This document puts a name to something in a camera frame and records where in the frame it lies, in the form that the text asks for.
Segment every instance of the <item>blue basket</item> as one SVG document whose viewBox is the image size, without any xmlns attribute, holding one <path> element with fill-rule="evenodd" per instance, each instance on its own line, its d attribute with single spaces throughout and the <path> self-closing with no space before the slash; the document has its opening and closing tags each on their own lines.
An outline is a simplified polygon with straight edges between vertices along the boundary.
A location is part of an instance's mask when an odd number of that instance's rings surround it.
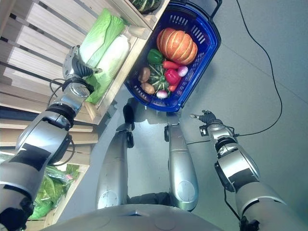
<svg viewBox="0 0 308 231">
<path fill-rule="evenodd" d="M 221 0 L 216 0 L 216 2 L 217 7 L 211 15 L 191 2 L 186 4 L 180 2 L 169 3 L 125 82 L 127 89 L 139 102 L 164 112 L 177 112 L 184 106 L 220 46 L 220 35 L 212 20 L 221 4 Z M 188 33 L 197 44 L 198 53 L 194 62 L 188 66 L 189 71 L 181 79 L 177 89 L 171 93 L 169 98 L 161 100 L 155 95 L 144 92 L 138 81 L 138 75 L 144 66 L 148 66 L 146 57 L 151 48 L 156 48 L 158 33 L 167 27 Z"/>
</svg>

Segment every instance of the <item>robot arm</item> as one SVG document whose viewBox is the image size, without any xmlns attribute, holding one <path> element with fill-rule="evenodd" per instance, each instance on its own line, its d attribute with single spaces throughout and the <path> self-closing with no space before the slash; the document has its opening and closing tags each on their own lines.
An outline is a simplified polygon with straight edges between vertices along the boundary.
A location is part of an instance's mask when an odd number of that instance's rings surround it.
<svg viewBox="0 0 308 231">
<path fill-rule="evenodd" d="M 253 159 L 238 144 L 232 129 L 210 111 L 191 115 L 199 119 L 202 136 L 209 136 L 217 152 L 215 170 L 223 187 L 235 192 L 241 231 L 307 230 L 283 199 L 260 179 Z"/>
<path fill-rule="evenodd" d="M 18 154 L 0 166 L 0 228 L 25 228 L 33 213 L 33 201 L 41 185 L 45 167 L 59 161 L 72 137 L 68 130 L 93 87 L 82 78 L 99 72 L 78 59 L 72 47 L 63 65 L 63 95 L 53 101 L 19 136 Z"/>
</svg>

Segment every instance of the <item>orange pumpkin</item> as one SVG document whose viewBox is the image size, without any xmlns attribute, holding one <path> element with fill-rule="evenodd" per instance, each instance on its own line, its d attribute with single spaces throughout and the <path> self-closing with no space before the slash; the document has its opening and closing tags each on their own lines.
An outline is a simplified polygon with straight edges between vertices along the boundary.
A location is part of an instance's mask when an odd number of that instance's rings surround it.
<svg viewBox="0 0 308 231">
<path fill-rule="evenodd" d="M 188 34 L 172 28 L 163 29 L 158 34 L 156 45 L 166 58 L 181 65 L 191 64 L 198 52 L 197 45 Z"/>
</svg>

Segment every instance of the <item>basket handle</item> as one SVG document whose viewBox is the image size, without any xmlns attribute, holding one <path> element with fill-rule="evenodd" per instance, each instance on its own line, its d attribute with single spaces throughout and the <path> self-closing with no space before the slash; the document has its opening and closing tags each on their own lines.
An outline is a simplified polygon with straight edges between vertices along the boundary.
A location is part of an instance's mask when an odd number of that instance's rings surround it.
<svg viewBox="0 0 308 231">
<path fill-rule="evenodd" d="M 180 2 L 184 5 L 190 5 L 194 8 L 196 8 L 198 11 L 200 11 L 210 22 L 213 21 L 213 18 L 215 16 L 215 14 L 217 13 L 218 9 L 220 8 L 221 4 L 222 4 L 222 0 L 215 0 L 216 2 L 216 7 L 213 10 L 212 14 L 209 15 L 205 10 L 203 10 L 200 6 L 198 6 L 197 4 L 189 1 L 189 0 L 172 0 L 174 2 Z"/>
</svg>

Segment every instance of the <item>gray floor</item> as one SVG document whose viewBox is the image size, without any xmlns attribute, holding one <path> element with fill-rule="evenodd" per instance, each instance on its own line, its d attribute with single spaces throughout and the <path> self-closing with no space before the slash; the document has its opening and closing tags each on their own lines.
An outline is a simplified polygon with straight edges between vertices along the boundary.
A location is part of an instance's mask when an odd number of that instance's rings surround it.
<svg viewBox="0 0 308 231">
<path fill-rule="evenodd" d="M 203 0 L 195 2 L 205 9 L 209 7 Z M 272 129 L 238 140 L 258 164 L 263 180 L 308 224 L 308 3 L 239 2 L 251 33 L 272 58 L 283 114 Z M 235 0 L 224 0 L 214 21 L 222 44 L 181 111 L 187 142 L 204 140 L 198 131 L 201 122 L 189 119 L 189 113 L 198 114 L 202 109 L 213 111 L 240 134 L 268 127 L 279 114 L 269 62 L 248 37 Z M 119 110 L 93 149 L 91 167 L 60 220 L 94 210 L 98 173 L 115 129 L 123 122 L 121 111 L 129 97 L 123 86 L 115 99 Z M 140 122 L 134 130 L 135 146 L 128 150 L 129 196 L 168 191 L 168 143 L 163 138 L 166 117 L 149 109 L 136 116 Z M 153 146 L 153 140 L 160 145 Z M 239 230 L 236 218 L 223 202 L 223 188 L 213 167 L 213 147 L 210 143 L 199 143 L 189 149 L 200 188 L 194 213 L 227 231 Z M 228 198 L 234 203 L 231 193 Z"/>
</svg>

